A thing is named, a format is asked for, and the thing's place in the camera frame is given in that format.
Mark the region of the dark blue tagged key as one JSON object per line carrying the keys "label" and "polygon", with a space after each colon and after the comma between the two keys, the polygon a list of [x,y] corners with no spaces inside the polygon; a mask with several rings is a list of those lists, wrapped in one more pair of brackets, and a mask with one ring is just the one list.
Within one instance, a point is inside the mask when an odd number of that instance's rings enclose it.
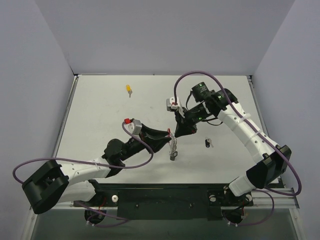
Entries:
{"label": "dark blue tagged key", "polygon": [[209,137],[205,138],[205,146],[207,148],[213,148],[214,147],[213,144],[212,144],[212,140]]}

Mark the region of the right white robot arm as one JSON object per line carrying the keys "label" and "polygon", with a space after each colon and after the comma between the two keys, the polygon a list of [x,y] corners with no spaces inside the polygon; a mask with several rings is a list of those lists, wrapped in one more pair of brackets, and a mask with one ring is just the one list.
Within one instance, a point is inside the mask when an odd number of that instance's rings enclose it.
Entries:
{"label": "right white robot arm", "polygon": [[227,88],[208,90],[201,82],[191,89],[198,103],[186,109],[176,97],[166,100],[168,111],[174,112],[176,120],[175,137],[197,132],[197,123],[210,116],[219,119],[238,137],[250,153],[255,165],[223,188],[224,201],[236,205],[254,189],[263,189],[286,171],[292,151],[287,145],[279,146],[252,121],[238,99]]}

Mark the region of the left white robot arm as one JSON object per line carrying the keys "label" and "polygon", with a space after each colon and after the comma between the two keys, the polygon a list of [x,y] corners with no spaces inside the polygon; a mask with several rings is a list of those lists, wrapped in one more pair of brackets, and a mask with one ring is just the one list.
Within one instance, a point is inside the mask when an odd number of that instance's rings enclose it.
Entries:
{"label": "left white robot arm", "polygon": [[142,150],[147,150],[152,158],[171,141],[168,131],[149,128],[137,120],[122,123],[123,128],[126,126],[132,128],[125,131],[130,136],[129,140],[110,140],[102,156],[95,159],[42,159],[43,165],[22,182],[22,190],[33,212],[43,214],[58,203],[78,200],[92,206],[99,205],[103,193],[93,187],[91,180],[110,178],[121,170],[128,170],[130,167],[125,165],[125,160]]}

